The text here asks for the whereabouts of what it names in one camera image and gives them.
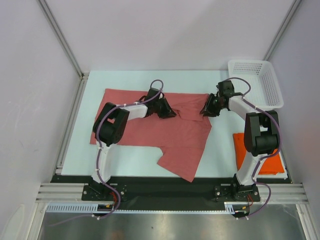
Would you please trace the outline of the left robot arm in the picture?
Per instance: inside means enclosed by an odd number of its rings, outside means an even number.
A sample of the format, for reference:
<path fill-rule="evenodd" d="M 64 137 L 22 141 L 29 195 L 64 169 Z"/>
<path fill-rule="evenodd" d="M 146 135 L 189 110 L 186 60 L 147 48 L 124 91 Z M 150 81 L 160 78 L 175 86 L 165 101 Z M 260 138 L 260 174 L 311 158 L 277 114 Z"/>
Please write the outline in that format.
<path fill-rule="evenodd" d="M 112 162 L 111 149 L 122 139 L 128 121 L 146 118 L 153 114 L 157 114 L 160 119 L 177 116 L 162 93 L 162 89 L 153 87 L 133 103 L 107 102 L 102 108 L 92 128 L 97 145 L 97 156 L 95 170 L 89 183 L 89 188 L 98 199 L 107 199 L 113 191 L 106 184 L 111 178 L 108 171 Z"/>

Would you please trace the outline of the pink red t shirt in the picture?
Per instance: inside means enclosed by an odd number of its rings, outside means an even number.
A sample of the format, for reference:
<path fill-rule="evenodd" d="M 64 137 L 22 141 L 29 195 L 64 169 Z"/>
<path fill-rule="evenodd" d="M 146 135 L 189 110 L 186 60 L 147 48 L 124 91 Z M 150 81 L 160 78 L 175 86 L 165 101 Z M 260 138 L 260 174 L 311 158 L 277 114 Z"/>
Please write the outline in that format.
<path fill-rule="evenodd" d="M 192 182 L 212 128 L 209 118 L 200 114 L 208 94 L 165 93 L 164 96 L 176 116 L 161 119 L 153 114 L 129 120 L 119 145 L 160 148 L 162 157 L 157 164 Z"/>

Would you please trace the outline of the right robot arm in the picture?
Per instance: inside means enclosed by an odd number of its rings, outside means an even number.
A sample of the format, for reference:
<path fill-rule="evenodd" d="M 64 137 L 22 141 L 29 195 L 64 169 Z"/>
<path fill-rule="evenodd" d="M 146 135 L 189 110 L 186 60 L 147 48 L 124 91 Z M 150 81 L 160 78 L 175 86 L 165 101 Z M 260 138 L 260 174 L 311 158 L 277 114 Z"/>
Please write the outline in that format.
<path fill-rule="evenodd" d="M 281 149 L 278 113 L 263 110 L 246 99 L 251 85 L 239 77 L 231 77 L 217 84 L 217 93 L 209 94 L 200 114 L 217 117 L 227 109 L 245 121 L 243 143 L 244 161 L 235 173 L 227 196 L 242 201 L 255 192 L 257 175 L 266 159 L 274 157 Z"/>

